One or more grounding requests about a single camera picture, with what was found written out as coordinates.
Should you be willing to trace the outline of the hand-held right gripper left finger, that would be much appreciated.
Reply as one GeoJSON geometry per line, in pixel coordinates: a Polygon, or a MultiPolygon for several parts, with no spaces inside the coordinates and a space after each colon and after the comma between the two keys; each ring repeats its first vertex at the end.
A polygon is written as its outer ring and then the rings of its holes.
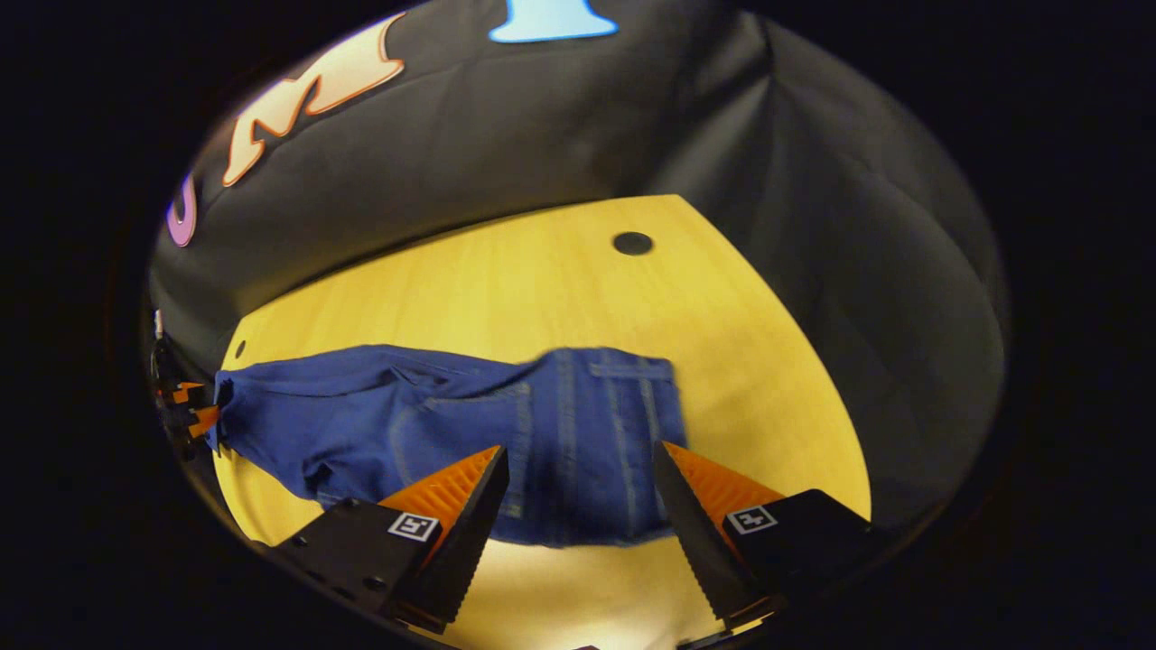
{"type": "Polygon", "coordinates": [[[275,547],[277,562],[390,625],[457,620],[507,493],[507,449],[487,448],[380,502],[342,498],[275,547]]]}

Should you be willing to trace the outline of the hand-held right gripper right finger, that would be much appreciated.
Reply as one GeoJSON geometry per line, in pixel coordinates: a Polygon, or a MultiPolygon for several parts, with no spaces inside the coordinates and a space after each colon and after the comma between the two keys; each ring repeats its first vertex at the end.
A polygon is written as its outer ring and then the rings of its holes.
{"type": "Polygon", "coordinates": [[[870,522],[821,489],[785,497],[672,441],[657,441],[652,466],[681,551],[727,629],[817,600],[875,551],[870,522]]]}

